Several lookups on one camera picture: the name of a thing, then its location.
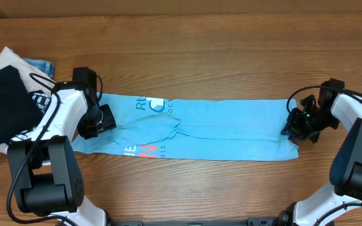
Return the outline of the light blue t-shirt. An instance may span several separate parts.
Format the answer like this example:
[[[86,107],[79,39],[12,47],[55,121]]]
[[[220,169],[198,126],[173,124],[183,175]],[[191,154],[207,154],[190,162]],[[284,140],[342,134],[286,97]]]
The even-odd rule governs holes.
[[[75,151],[142,158],[288,161],[299,148],[281,133],[285,99],[183,100],[104,94],[116,128],[77,137]]]

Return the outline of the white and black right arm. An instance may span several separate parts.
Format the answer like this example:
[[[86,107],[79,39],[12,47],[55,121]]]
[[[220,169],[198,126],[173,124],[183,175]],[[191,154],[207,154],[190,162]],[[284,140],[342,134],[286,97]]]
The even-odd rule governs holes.
[[[318,97],[310,95],[300,103],[303,109],[288,109],[283,135],[316,142],[323,129],[339,124],[348,134],[332,162],[329,181],[281,211],[273,224],[333,225],[334,219],[362,208],[362,94],[322,87]]]

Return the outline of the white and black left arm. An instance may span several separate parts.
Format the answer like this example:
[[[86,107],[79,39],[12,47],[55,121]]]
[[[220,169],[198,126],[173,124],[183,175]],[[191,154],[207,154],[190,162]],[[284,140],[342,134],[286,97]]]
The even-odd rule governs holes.
[[[75,132],[88,139],[116,126],[108,105],[99,105],[95,82],[60,82],[52,103],[28,139],[8,148],[13,182],[6,210],[16,223],[60,220],[64,225],[113,225],[86,196],[71,145]]]

